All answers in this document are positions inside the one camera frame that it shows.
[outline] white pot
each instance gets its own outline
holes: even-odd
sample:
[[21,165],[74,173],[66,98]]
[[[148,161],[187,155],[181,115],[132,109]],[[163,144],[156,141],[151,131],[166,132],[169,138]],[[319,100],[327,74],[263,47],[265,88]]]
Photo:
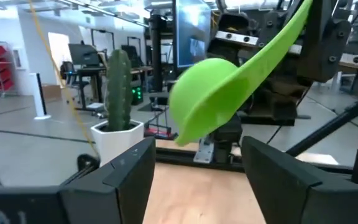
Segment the white pot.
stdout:
[[104,132],[100,128],[107,125],[103,121],[91,128],[96,148],[100,154],[100,166],[110,162],[127,149],[140,142],[144,138],[144,123],[131,120],[136,127],[127,131]]

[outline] cardboard box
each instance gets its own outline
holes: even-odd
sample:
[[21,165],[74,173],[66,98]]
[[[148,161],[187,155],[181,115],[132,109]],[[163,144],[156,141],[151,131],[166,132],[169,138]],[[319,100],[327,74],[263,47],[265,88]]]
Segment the cardboard box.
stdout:
[[45,102],[58,101],[62,99],[62,89],[60,85],[42,84],[42,93]]

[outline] wooden surface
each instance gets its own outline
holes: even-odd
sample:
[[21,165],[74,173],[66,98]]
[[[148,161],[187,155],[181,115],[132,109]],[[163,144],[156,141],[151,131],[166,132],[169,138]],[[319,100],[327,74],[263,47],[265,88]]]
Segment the wooden surface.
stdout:
[[263,224],[245,174],[156,164],[144,224]]

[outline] cactus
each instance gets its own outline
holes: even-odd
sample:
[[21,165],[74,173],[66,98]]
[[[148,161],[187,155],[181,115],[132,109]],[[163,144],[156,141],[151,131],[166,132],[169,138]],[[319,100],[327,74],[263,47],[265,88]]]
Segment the cactus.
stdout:
[[113,50],[108,60],[108,130],[130,129],[132,102],[131,61],[123,50]]

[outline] gray floor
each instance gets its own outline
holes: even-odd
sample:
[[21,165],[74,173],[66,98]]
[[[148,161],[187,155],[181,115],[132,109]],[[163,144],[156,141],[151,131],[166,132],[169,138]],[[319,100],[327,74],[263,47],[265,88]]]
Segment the gray floor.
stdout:
[[[329,90],[314,88],[299,105],[298,113],[311,116],[310,120],[297,120],[294,127],[283,127],[270,145],[285,151],[324,123],[341,113],[357,99]],[[153,113],[132,109],[132,118],[147,121]],[[68,105],[63,101],[47,103],[51,119],[34,120],[35,110],[31,97],[0,98],[0,177],[6,186],[57,185],[76,172],[76,157],[82,153],[93,154],[86,138],[78,127]],[[100,122],[88,112],[80,118],[89,130]],[[168,118],[168,125],[175,131],[175,124]],[[243,125],[243,135],[267,142],[277,126]],[[358,143],[358,127],[346,124],[334,134],[313,146],[309,152],[332,155],[338,163],[351,166]]]

